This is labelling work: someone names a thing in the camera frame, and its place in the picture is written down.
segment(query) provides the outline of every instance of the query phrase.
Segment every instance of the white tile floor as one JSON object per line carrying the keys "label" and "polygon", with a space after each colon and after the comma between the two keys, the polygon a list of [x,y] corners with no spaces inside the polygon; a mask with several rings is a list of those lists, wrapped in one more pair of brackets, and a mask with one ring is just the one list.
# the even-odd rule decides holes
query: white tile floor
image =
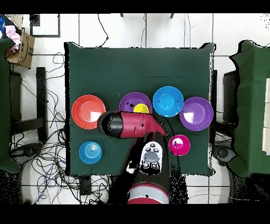
{"label": "white tile floor", "polygon": [[[220,112],[223,111],[223,75],[235,69],[228,56],[237,52],[238,44],[242,40],[253,40],[262,46],[270,42],[270,17],[267,14],[181,13],[175,14],[173,19],[171,19],[170,14],[167,13],[149,13],[147,14],[147,33],[145,30],[142,37],[142,31],[145,27],[143,16],[143,13],[124,13],[124,17],[120,17],[119,13],[100,14],[100,20],[109,36],[104,47],[128,48],[130,46],[140,47],[142,45],[143,48],[183,48],[189,46],[199,48],[204,43],[214,42],[216,44],[214,68],[218,71],[217,111]],[[34,35],[57,34],[57,14],[41,14],[40,18],[40,27],[33,27]],[[106,38],[98,21],[97,14],[60,14],[60,21],[60,38],[35,38],[32,68],[30,70],[23,67],[15,68],[15,71],[21,73],[23,84],[34,94],[36,94],[36,67],[46,67],[46,71],[59,67],[60,64],[53,63],[53,56],[57,52],[64,53],[64,42],[72,41],[82,47],[95,47],[100,46]],[[23,27],[25,27],[27,33],[30,33],[29,15],[24,15]],[[62,56],[57,55],[54,61],[62,63]],[[62,74],[64,74],[63,66],[47,73],[47,77],[60,76]],[[64,77],[49,79],[47,81],[47,88],[59,97],[60,100],[56,109],[65,118]],[[21,87],[21,92],[23,98],[21,107],[22,118],[36,117],[36,111],[33,109],[36,108],[35,97],[23,86]],[[50,95],[47,98],[49,101],[48,105],[53,110],[53,99]],[[48,111],[47,114],[48,120],[52,120],[53,115],[51,112]],[[222,114],[217,114],[217,119],[222,120]],[[59,128],[63,127],[62,123],[57,123],[57,125]],[[49,129],[49,134],[55,130],[56,123],[53,123]],[[54,136],[49,143],[56,141],[56,136]],[[21,140],[22,144],[32,142],[37,142],[36,131],[26,132],[25,138]],[[34,163],[33,166],[38,172],[43,172],[37,164]],[[190,197],[188,203],[227,202],[226,196],[229,195],[228,171],[225,167],[219,166],[214,158],[211,159],[211,166],[215,170],[215,174],[211,177],[187,175],[188,195]],[[34,201],[38,197],[36,184],[39,177],[40,174],[32,168],[31,162],[28,162],[22,177],[22,192],[25,199],[29,198]],[[45,191],[45,195],[49,194],[49,197],[40,199],[38,203],[52,203],[59,190],[59,187],[54,186],[52,183],[51,188]],[[102,197],[103,200],[106,199],[105,192]],[[78,201],[73,197],[70,190],[63,189],[59,193],[59,199],[55,199],[53,203],[66,204],[78,203]]]}

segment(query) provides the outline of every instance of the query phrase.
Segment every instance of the green table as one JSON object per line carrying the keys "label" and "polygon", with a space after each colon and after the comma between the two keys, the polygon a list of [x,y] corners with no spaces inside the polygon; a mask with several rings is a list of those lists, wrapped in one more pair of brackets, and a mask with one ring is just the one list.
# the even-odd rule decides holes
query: green table
{"label": "green table", "polygon": [[[69,61],[66,67],[69,109],[71,111],[77,98],[91,94],[104,102],[107,111],[118,110],[127,93],[138,91],[152,99],[163,86],[178,88],[184,100],[193,96],[208,99],[213,51],[211,43],[201,49],[98,49],[65,43],[66,60]],[[164,122],[170,138],[172,131],[166,121],[153,113]],[[189,153],[180,157],[182,173],[212,175],[213,171],[208,167],[209,129],[190,131],[181,124],[178,115],[169,121],[176,134],[183,134],[191,141]],[[102,157],[96,164],[87,165],[79,158],[79,148],[86,141],[95,141],[102,148]],[[70,114],[70,175],[119,175],[131,143],[132,139],[101,135],[97,128],[80,128]],[[169,153],[169,164],[176,163],[177,158]]]}

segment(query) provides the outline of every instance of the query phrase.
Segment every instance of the black cable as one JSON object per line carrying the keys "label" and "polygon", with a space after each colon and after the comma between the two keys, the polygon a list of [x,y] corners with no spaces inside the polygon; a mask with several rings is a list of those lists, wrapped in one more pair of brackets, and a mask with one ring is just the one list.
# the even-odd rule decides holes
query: black cable
{"label": "black cable", "polygon": [[15,144],[15,135],[13,135],[13,140],[14,140],[14,148],[16,149],[17,145]]}
{"label": "black cable", "polygon": [[[57,54],[60,54],[60,55],[62,56],[62,58],[63,58],[63,62],[62,62],[62,63],[54,62],[54,58],[55,58],[55,56],[57,56]],[[56,70],[56,69],[59,69],[59,68],[63,67],[63,65],[65,64],[64,55],[63,55],[61,52],[56,53],[56,54],[53,56],[53,63],[54,63],[54,64],[60,64],[61,66],[60,66],[60,67],[57,67],[57,68],[54,68],[54,69],[51,70],[51,71],[46,71],[46,72],[50,73],[50,72],[52,72],[52,71],[54,71],[54,70]],[[65,75],[65,73],[62,74],[61,76],[53,76],[53,77],[46,78],[45,80],[53,79],[53,78],[59,78],[59,77],[62,77],[62,76],[64,76],[64,75]]]}
{"label": "black cable", "polygon": [[[143,20],[144,20],[144,22],[145,22],[145,24],[146,24],[146,20],[144,19],[145,16],[146,16],[146,13],[145,13],[144,16],[143,16]],[[141,45],[142,45],[142,37],[143,37],[143,33],[144,33],[144,30],[145,30],[145,29],[146,29],[146,26],[145,26],[145,28],[143,29],[142,34],[141,34]]]}
{"label": "black cable", "polygon": [[20,138],[17,142],[16,142],[16,147],[18,148],[18,142],[20,141],[20,140],[22,140],[23,138],[24,138],[24,133],[21,133],[22,135],[23,135],[23,137],[22,138]]}
{"label": "black cable", "polygon": [[186,40],[186,17],[184,14],[184,47],[185,47],[185,40]]}
{"label": "black cable", "polygon": [[226,135],[219,135],[218,133],[216,133],[216,135],[218,135],[218,136],[220,136],[220,137],[222,137],[224,140],[230,140],[230,139],[226,139],[226,138],[224,138],[224,136],[226,136]]}
{"label": "black cable", "polygon": [[22,63],[24,62],[24,60],[22,61],[22,62],[20,62],[20,64],[18,64],[18,65],[16,65],[16,66],[13,66],[13,69],[14,68],[16,68],[16,67],[18,67],[18,66],[20,66]]}
{"label": "black cable", "polygon": [[[54,58],[55,58],[55,56],[57,56],[57,54],[60,54],[60,55],[62,56],[62,58],[63,58],[63,62],[62,62],[62,63],[54,62]],[[58,68],[55,68],[55,69],[53,69],[53,70],[51,70],[51,71],[46,71],[46,72],[50,73],[50,72],[52,72],[52,71],[54,71],[54,70],[56,70],[56,69],[59,69],[59,68],[63,67],[63,65],[65,64],[64,55],[63,55],[61,52],[57,52],[57,53],[53,56],[53,63],[54,63],[54,64],[61,64],[61,66],[58,67]]]}
{"label": "black cable", "polygon": [[191,43],[190,43],[190,40],[191,40],[191,27],[190,27],[189,16],[188,16],[188,23],[189,23],[189,48],[191,48]]}
{"label": "black cable", "polygon": [[104,29],[102,23],[100,22],[100,19],[99,19],[99,23],[100,23],[100,25],[101,25],[101,27],[102,27],[104,33],[105,33],[106,36],[107,36],[107,37],[106,37],[106,40],[104,41],[104,43],[103,43],[102,45],[99,46],[99,48],[101,48],[101,47],[103,47],[103,45],[106,43],[106,41],[109,39],[109,36],[107,35],[107,33],[106,33],[106,31],[105,31],[105,29]]}

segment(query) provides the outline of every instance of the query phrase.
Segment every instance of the white panel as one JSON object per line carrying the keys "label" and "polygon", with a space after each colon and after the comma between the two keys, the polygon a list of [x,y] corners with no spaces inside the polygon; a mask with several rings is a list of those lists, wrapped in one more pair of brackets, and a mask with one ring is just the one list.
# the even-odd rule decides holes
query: white panel
{"label": "white panel", "polygon": [[[120,13],[99,14],[109,39],[103,47],[106,48],[128,48],[140,47],[142,31],[145,28],[143,13]],[[80,14],[80,46],[94,48],[100,46],[106,40],[102,26],[97,14]],[[145,31],[142,44],[145,43]]]}
{"label": "white panel", "polygon": [[270,78],[266,79],[265,102],[270,102]]}
{"label": "white panel", "polygon": [[270,128],[270,103],[265,104],[264,109],[264,127]]}
{"label": "white panel", "polygon": [[233,55],[243,40],[265,46],[270,43],[267,13],[214,13],[215,55]]}
{"label": "white panel", "polygon": [[270,153],[270,128],[263,129],[263,151]]}

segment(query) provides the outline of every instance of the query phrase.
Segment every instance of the blue bowl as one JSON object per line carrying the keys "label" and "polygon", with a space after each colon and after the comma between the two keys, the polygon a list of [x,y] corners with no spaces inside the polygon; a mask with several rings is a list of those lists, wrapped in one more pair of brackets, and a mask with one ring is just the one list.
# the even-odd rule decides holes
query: blue bowl
{"label": "blue bowl", "polygon": [[101,147],[96,142],[85,142],[81,145],[79,150],[80,159],[86,164],[94,164],[98,162],[101,155]]}
{"label": "blue bowl", "polygon": [[184,98],[182,93],[172,86],[160,88],[153,97],[153,107],[163,117],[177,115],[181,111],[183,104]]}

